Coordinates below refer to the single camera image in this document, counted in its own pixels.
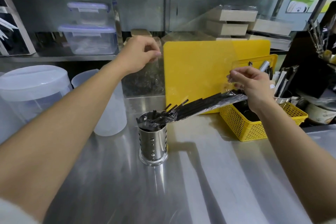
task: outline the metal shelf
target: metal shelf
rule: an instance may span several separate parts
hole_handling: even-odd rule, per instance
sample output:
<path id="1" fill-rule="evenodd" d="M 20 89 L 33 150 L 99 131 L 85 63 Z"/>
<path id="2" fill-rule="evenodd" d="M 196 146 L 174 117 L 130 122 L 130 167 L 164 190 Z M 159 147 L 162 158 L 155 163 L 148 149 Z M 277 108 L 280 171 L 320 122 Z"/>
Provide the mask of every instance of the metal shelf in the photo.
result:
<path id="1" fill-rule="evenodd" d="M 98 61 L 114 60 L 118 50 L 114 54 L 107 55 L 75 55 L 69 47 L 53 47 L 32 55 L 0 57 L 0 62 L 60 62 L 60 61 Z"/>

